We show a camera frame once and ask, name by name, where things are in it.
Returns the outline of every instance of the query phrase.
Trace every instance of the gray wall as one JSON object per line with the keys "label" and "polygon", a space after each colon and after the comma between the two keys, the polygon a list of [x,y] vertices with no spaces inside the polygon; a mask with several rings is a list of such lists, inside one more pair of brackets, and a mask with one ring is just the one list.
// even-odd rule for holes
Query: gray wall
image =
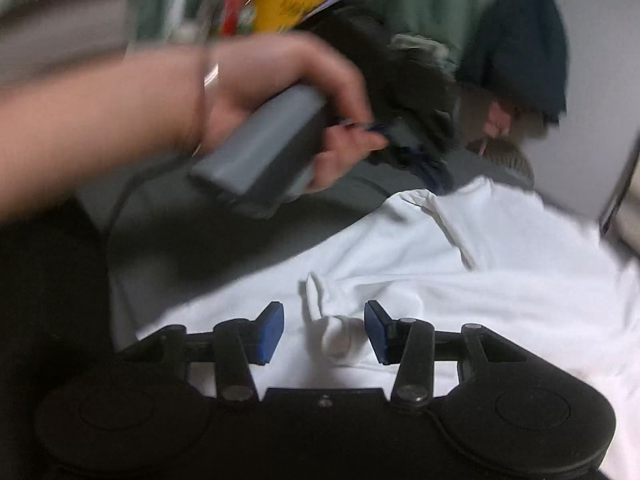
{"label": "gray wall", "polygon": [[536,187],[599,219],[640,130],[640,0],[556,0],[571,47],[568,115],[528,138]]}

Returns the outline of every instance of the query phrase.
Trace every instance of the white sheet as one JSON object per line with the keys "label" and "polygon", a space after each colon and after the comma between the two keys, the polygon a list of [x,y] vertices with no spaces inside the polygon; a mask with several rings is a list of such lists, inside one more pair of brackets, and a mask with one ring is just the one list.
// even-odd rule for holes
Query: white sheet
{"label": "white sheet", "polygon": [[[397,367],[377,363],[362,312],[378,300],[392,317],[438,330],[479,322],[598,388],[618,429],[603,470],[640,478],[640,306],[635,265],[621,268],[593,225],[547,209],[534,194],[480,178],[439,198],[404,192],[321,245],[167,313],[190,332],[254,318],[273,300],[286,328],[271,364],[254,367],[260,391],[382,387]],[[214,394],[210,367],[193,380]],[[436,366],[436,394],[457,383]]]}

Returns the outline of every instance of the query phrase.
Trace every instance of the finger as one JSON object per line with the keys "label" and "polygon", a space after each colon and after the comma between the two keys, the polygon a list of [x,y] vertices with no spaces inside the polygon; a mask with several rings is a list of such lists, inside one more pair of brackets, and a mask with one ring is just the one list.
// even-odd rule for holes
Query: finger
{"label": "finger", "polygon": [[335,178],[340,178],[373,150],[384,148],[386,140],[359,128],[334,126],[325,132],[324,146],[326,151],[335,152],[338,163]]}
{"label": "finger", "polygon": [[316,155],[314,160],[314,179],[307,191],[315,193],[327,189],[338,180],[338,157],[335,152],[323,152]]}
{"label": "finger", "polygon": [[324,41],[300,36],[302,77],[327,92],[344,118],[361,123],[372,121],[364,78],[356,66]]}
{"label": "finger", "polygon": [[200,151],[209,153],[219,147],[229,135],[237,130],[249,117],[249,112],[225,100],[217,101],[207,119],[206,130],[200,143]]}
{"label": "finger", "polygon": [[492,139],[495,139],[500,135],[500,130],[495,126],[495,124],[492,124],[489,122],[486,122],[484,124],[482,131],[484,132],[485,135],[491,137]]}
{"label": "finger", "polygon": [[507,136],[511,131],[511,116],[505,114],[500,120],[500,133]]}

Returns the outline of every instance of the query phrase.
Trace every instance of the wrist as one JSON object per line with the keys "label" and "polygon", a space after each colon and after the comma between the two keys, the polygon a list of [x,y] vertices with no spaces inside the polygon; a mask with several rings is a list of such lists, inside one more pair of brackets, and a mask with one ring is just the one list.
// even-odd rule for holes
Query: wrist
{"label": "wrist", "polygon": [[183,153],[193,153],[202,142],[207,121],[207,96],[204,76],[209,67],[206,48],[188,46],[176,49],[177,56],[170,86],[170,114],[177,119],[173,129],[174,148]]}

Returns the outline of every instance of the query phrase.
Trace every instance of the person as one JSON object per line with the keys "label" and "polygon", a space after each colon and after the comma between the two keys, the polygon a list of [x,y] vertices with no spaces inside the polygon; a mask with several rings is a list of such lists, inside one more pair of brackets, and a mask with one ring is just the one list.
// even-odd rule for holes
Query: person
{"label": "person", "polygon": [[104,247],[67,199],[76,186],[156,153],[215,150],[299,80],[355,124],[325,132],[314,192],[386,142],[358,126],[372,121],[362,75],[307,34],[158,48],[0,91],[0,477],[41,474],[37,404],[113,352]]}

